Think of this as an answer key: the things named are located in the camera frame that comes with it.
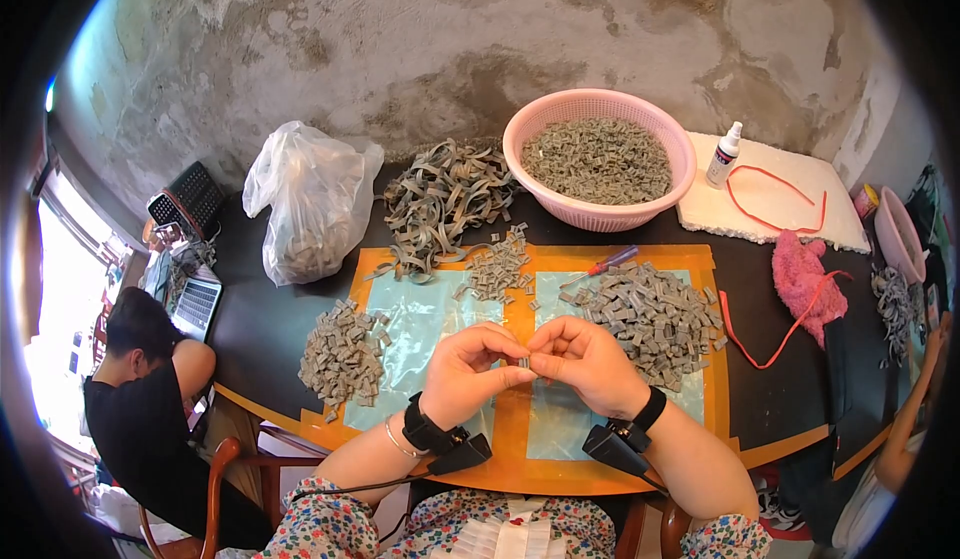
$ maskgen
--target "white foam board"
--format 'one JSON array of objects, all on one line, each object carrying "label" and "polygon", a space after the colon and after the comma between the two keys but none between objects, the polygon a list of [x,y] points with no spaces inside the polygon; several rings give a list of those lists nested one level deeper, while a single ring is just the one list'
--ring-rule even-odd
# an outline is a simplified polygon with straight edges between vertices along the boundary
[{"label": "white foam board", "polygon": [[[780,232],[744,215],[730,198],[726,186],[716,190],[704,176],[720,136],[689,133],[697,152],[697,176],[690,191],[677,204],[679,223],[686,229],[705,230],[723,236],[745,238],[758,244],[777,240]],[[733,192],[744,209],[784,229],[816,228],[826,191],[823,227],[814,234],[798,234],[801,240],[822,239],[836,250],[870,253],[863,225],[854,202],[834,167],[819,158],[787,153],[766,144],[740,141],[736,165],[752,165],[776,174],[795,185],[813,202],[810,205],[784,184],[763,174],[741,170],[731,179]]]}]

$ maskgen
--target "pink fuzzy cloth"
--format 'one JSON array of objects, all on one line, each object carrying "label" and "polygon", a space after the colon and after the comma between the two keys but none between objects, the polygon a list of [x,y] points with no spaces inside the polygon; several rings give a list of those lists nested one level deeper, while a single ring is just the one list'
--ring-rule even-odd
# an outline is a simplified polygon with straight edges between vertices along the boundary
[{"label": "pink fuzzy cloth", "polygon": [[[826,272],[820,257],[826,249],[827,246],[822,240],[801,244],[797,234],[789,229],[782,231],[776,239],[773,258],[774,288],[795,319],[810,306],[817,285],[824,278]],[[824,347],[824,324],[846,314],[846,300],[836,282],[828,281],[810,313],[803,319],[803,328],[810,332],[821,349]]]}]

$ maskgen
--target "white plastic bag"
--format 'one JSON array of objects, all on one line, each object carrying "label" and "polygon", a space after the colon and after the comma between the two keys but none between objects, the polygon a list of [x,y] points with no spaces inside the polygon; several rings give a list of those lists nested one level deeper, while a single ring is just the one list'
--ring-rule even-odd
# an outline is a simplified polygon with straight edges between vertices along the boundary
[{"label": "white plastic bag", "polygon": [[277,286],[331,276],[363,239],[383,148],[357,148],[291,121],[270,134],[246,173],[243,208],[272,205],[263,269]]},{"label": "white plastic bag", "polygon": [[[90,490],[89,506],[93,517],[100,519],[114,532],[142,538],[139,505],[123,488],[97,484]],[[156,521],[159,519],[154,518],[150,523]]]}]

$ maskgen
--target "light blue plastic sheet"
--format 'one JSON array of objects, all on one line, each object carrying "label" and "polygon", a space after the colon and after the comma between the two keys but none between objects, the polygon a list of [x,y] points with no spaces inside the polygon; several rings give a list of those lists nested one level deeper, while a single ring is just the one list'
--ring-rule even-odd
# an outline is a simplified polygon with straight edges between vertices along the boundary
[{"label": "light blue plastic sheet", "polygon": [[[536,327],[559,317],[582,317],[583,310],[561,301],[560,285],[582,272],[536,272]],[[690,272],[674,270],[673,275],[690,283]],[[576,293],[576,287],[570,293]],[[679,393],[666,391],[666,396],[686,411],[690,417],[704,422],[704,377],[702,372],[683,376]],[[527,434],[528,459],[555,459],[586,461],[590,457],[582,451],[582,444],[594,424],[604,424],[607,418],[595,414],[570,386],[554,382],[547,386],[542,379],[534,381],[530,402],[530,428]]]},{"label": "light blue plastic sheet", "polygon": [[[503,321],[503,307],[497,301],[477,301],[470,294],[454,301],[457,286],[466,283],[470,272],[438,271],[428,283],[416,285],[408,277],[396,281],[390,275],[373,280],[366,312],[383,311],[390,317],[387,333],[392,344],[384,348],[380,395],[373,407],[346,404],[343,424],[367,430],[387,416],[401,411],[409,398],[424,388],[426,366],[437,343],[450,334],[480,322]],[[471,434],[486,434],[493,443],[494,409],[489,402],[464,424]]]}]

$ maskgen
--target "person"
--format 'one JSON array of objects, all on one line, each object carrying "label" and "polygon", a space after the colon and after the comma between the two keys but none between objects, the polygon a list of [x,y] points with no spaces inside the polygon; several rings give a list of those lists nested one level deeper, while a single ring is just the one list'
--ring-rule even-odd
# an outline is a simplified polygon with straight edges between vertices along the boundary
[{"label": "person", "polygon": [[[518,365],[527,356],[529,370]],[[508,365],[491,369],[501,358]],[[651,397],[650,388],[606,329],[565,316],[541,326],[527,347],[491,323],[441,340],[427,367],[420,412],[448,430],[466,421],[490,397],[538,376],[572,386],[590,409],[608,418],[632,420]],[[451,548],[467,551],[479,540],[473,533],[467,535],[468,528],[475,533],[482,524],[497,527],[500,521],[522,517],[528,517],[529,540],[538,522],[548,524],[547,530],[538,530],[556,539],[549,542],[550,556],[614,555],[615,524],[589,499],[524,499],[466,488],[420,502],[402,539],[389,549],[381,548],[371,506],[393,488],[337,490],[389,482],[414,469],[420,450],[403,435],[403,425],[403,413],[396,413],[332,452],[287,496],[290,508],[257,556],[443,556]],[[647,434],[652,443],[646,458],[677,504],[694,518],[695,531],[681,542],[686,555],[766,556],[770,539],[758,522],[754,488],[738,457],[669,400]],[[487,534],[490,543],[510,544],[510,536],[498,536],[496,530]]]},{"label": "person", "polygon": [[[940,326],[927,337],[917,381],[896,413],[886,443],[860,478],[833,529],[833,546],[846,550],[848,555],[858,553],[873,537],[917,459],[926,431],[913,434],[913,430],[928,392],[930,400],[935,401],[939,395],[941,378],[936,376],[937,366],[942,368],[947,362],[944,355],[950,346],[952,318],[951,313],[943,313]],[[932,405],[933,402],[928,404],[928,412]]]},{"label": "person", "polygon": [[[216,364],[213,350],[184,337],[163,305],[133,287],[117,296],[105,330],[105,358],[83,384],[93,443],[117,483],[137,502],[202,539],[210,456],[228,435],[256,448],[249,414],[216,397],[203,445],[191,447],[184,403],[209,385]],[[230,466],[222,483],[219,540],[224,546],[258,550],[273,528],[260,506],[258,478],[251,469],[234,467],[240,468]]]}]

